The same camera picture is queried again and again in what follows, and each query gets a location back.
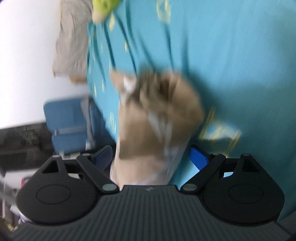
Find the bed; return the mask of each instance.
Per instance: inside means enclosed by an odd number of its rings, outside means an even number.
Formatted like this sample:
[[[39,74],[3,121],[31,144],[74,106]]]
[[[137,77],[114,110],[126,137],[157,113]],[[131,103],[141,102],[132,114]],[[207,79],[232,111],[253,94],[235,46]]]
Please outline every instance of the bed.
[[[280,218],[296,209],[295,1],[122,0],[87,31],[88,85],[114,139],[119,96],[110,71],[180,71],[208,114],[192,141],[229,157],[251,153],[284,191]],[[197,172],[185,153],[171,183]]]

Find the white wall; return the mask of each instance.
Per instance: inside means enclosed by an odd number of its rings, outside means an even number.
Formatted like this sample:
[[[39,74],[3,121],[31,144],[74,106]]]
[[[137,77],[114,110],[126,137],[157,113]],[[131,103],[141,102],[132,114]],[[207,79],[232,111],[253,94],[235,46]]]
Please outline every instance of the white wall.
[[[59,0],[0,3],[0,129],[44,120],[47,99],[89,93],[52,76]]]

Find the green object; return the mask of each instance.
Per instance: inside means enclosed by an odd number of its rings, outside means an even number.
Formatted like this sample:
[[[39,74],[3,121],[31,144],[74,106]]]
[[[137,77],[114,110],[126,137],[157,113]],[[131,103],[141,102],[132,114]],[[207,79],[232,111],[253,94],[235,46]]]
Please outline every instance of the green object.
[[[93,0],[94,11],[102,15],[108,15],[114,8],[117,7],[120,0]]]

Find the metal screw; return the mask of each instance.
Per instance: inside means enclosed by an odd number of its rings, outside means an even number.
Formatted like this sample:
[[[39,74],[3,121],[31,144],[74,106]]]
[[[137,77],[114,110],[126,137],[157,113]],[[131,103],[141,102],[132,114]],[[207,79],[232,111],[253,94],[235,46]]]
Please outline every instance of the metal screw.
[[[193,192],[197,189],[197,186],[193,183],[185,184],[183,187],[184,191]]]
[[[116,188],[117,188],[117,186],[113,183],[107,183],[102,186],[102,189],[107,192],[114,191],[114,190],[116,190]]]

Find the stuffed animal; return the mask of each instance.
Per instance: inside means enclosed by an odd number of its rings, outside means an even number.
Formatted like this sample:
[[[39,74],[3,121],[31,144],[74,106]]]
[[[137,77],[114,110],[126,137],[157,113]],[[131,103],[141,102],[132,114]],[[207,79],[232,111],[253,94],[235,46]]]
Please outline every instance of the stuffed animal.
[[[93,22],[102,23],[119,2],[120,0],[93,0]]]

